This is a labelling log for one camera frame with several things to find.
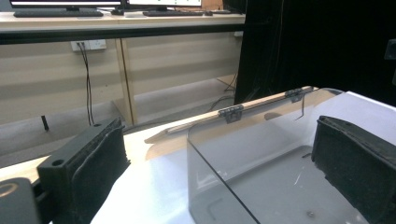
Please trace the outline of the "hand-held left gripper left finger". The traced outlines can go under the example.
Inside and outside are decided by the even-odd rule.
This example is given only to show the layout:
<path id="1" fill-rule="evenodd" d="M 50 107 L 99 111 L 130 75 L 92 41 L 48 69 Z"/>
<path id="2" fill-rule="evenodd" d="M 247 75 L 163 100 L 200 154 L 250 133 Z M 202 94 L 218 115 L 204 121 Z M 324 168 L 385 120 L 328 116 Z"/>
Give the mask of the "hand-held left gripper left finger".
<path id="1" fill-rule="evenodd" d="M 101 121 L 56 150 L 37 167 L 55 205 L 53 224 L 90 224 L 130 162 L 119 119 Z"/>

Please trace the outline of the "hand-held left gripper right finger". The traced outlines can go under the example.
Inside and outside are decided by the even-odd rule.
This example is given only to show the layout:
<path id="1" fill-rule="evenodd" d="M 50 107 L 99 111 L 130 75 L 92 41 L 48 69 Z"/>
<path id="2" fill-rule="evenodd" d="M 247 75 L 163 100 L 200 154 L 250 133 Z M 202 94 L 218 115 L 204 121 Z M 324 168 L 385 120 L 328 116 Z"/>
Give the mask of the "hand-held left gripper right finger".
<path id="1" fill-rule="evenodd" d="M 396 146 L 351 122 L 321 116 L 311 160 L 370 224 L 396 224 Z"/>

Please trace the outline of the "grey transparent hinged box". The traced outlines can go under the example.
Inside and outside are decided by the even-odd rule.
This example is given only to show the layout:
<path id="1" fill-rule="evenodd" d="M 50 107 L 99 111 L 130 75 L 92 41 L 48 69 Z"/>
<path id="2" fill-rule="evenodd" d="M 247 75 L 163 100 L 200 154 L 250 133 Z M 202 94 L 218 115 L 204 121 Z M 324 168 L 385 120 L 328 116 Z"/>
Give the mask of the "grey transparent hinged box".
<path id="1" fill-rule="evenodd" d="M 368 224 L 311 160 L 317 120 L 347 94 L 316 90 L 187 133 L 189 211 L 196 224 Z"/>

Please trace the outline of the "white table sheet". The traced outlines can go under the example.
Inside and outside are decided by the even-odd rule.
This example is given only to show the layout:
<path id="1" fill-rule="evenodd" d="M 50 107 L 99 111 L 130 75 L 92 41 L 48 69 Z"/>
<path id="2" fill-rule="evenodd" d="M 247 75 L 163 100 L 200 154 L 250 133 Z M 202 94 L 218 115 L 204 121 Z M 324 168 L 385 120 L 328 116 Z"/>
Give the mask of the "white table sheet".
<path id="1" fill-rule="evenodd" d="M 189 211 L 189 129 L 218 118 L 238 121 L 246 110 L 292 100 L 309 92 L 312 91 L 280 93 L 174 126 L 128 135 L 125 143 L 133 159 L 132 165 L 116 181 L 93 224 L 196 224 Z M 396 107 L 354 92 L 345 93 L 346 104 L 336 107 L 342 113 L 337 119 L 351 122 L 396 146 Z"/>

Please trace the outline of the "black curtain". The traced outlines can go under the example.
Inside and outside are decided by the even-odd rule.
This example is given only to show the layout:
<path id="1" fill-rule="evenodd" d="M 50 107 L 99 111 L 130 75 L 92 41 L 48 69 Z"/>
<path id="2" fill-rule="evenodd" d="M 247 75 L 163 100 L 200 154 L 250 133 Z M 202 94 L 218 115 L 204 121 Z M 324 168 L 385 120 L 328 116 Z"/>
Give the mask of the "black curtain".
<path id="1" fill-rule="evenodd" d="M 396 0 L 247 0 L 235 102 L 314 86 L 396 106 Z"/>

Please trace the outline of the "long wooden desk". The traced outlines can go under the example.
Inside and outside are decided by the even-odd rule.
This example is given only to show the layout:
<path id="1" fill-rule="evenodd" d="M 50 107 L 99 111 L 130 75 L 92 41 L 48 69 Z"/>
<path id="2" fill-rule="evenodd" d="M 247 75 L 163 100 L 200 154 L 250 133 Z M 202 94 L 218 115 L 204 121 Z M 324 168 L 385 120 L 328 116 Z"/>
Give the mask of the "long wooden desk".
<path id="1" fill-rule="evenodd" d="M 112 102 L 130 123 L 137 95 L 236 73 L 239 15 L 29 18 L 0 13 L 0 124 Z M 104 39 L 106 49 L 70 42 Z"/>

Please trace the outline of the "long black keyboard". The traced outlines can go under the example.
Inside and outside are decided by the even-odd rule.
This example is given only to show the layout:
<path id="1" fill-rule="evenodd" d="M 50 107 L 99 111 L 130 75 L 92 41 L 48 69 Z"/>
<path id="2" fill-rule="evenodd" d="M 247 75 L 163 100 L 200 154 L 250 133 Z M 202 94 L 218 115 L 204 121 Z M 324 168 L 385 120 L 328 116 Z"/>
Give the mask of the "long black keyboard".
<path id="1" fill-rule="evenodd" d="M 68 18 L 68 17 L 103 17 L 100 11 L 16 11 L 16 18 Z"/>

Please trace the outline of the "wide computer monitor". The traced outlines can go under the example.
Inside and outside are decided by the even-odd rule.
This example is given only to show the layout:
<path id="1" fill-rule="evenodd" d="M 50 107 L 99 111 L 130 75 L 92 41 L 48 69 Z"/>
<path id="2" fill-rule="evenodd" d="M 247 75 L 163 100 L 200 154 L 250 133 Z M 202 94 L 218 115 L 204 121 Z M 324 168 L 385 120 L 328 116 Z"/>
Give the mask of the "wide computer monitor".
<path id="1" fill-rule="evenodd" d="M 119 7 L 121 0 L 8 0 L 12 8 Z"/>

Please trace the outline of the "white wall socket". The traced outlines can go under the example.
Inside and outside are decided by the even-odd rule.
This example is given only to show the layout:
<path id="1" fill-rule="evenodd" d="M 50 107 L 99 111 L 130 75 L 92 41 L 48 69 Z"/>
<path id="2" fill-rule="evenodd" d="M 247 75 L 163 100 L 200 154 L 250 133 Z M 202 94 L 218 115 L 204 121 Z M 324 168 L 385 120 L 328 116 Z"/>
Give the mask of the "white wall socket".
<path id="1" fill-rule="evenodd" d="M 104 39 L 71 41 L 70 44 L 73 51 L 106 49 Z"/>

